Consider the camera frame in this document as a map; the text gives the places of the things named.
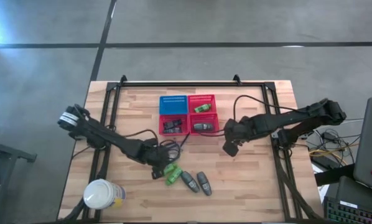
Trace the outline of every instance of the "keyboard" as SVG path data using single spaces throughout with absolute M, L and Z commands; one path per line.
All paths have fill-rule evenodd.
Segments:
M 331 221 L 372 224 L 371 208 L 361 207 L 327 196 L 324 198 L 323 205 L 325 218 Z

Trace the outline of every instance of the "gray floor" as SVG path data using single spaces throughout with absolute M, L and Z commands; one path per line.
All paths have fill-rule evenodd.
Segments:
M 0 44 L 98 43 L 109 3 L 0 1 Z M 320 41 L 372 41 L 372 0 L 118 0 L 108 36 L 111 43 Z M 35 164 L 16 167 L 7 222 L 55 219 L 74 145 L 56 122 L 67 105 L 83 104 L 96 52 L 0 49 L 0 142 L 38 154 Z M 372 96 L 372 47 L 106 49 L 98 80 L 229 80 L 236 73 L 292 80 L 299 106 L 328 97 L 348 118 L 362 118 Z M 336 129 L 358 134 L 361 123 Z

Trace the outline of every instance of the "wooden table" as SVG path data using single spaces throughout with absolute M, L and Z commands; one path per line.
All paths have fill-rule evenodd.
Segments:
M 100 119 L 107 82 L 92 82 L 85 108 Z M 279 104 L 297 108 L 290 81 L 275 81 Z M 262 99 L 256 87 L 132 87 L 121 88 L 116 127 L 119 134 L 131 134 L 149 128 L 158 133 L 159 97 L 162 95 L 215 94 L 216 107 L 223 127 L 233 117 L 233 102 L 239 95 Z M 265 113 L 264 106 L 241 98 L 236 119 Z M 151 138 L 151 134 L 138 136 Z M 176 136 L 178 142 L 183 136 Z M 138 164 L 111 148 L 107 180 L 126 189 L 126 201 L 121 208 L 102 211 L 102 222 L 274 222 L 283 221 L 279 187 L 269 138 L 258 139 L 241 147 L 236 157 L 223 150 L 224 137 L 190 136 L 178 161 L 183 170 L 194 177 L 206 173 L 213 194 L 207 197 L 189 190 L 178 180 L 166 186 L 165 178 L 152 180 L 151 167 Z M 74 153 L 86 147 L 78 142 Z M 65 217 L 82 197 L 88 185 L 93 150 L 79 154 L 71 163 L 59 218 Z M 297 188 L 319 215 L 323 214 L 314 172 L 305 147 L 293 148 L 291 157 Z M 287 191 L 291 214 L 294 213 L 291 195 Z

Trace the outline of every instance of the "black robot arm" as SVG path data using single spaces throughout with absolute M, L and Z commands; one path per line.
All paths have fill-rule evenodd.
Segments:
M 89 111 L 79 105 L 67 107 L 58 124 L 69 131 L 68 135 L 73 139 L 85 137 L 88 145 L 95 149 L 103 149 L 109 142 L 120 148 L 126 157 L 152 166 L 153 179 L 160 177 L 164 167 L 174 161 L 169 155 L 170 149 L 165 145 L 159 145 L 157 138 L 144 141 L 128 139 L 91 118 Z
M 230 156 L 235 156 L 238 146 L 242 146 L 244 142 L 266 137 L 283 126 L 300 123 L 291 129 L 280 129 L 277 132 L 278 145 L 291 147 L 300 135 L 311 132 L 321 125 L 339 125 L 345 118 L 346 114 L 337 102 L 324 99 L 305 108 L 282 114 L 244 116 L 239 122 L 229 119 L 223 128 L 226 139 L 223 150 Z

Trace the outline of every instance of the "blue basket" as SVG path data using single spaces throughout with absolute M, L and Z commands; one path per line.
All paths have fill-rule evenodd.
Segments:
M 160 115 L 187 114 L 187 96 L 160 96 Z

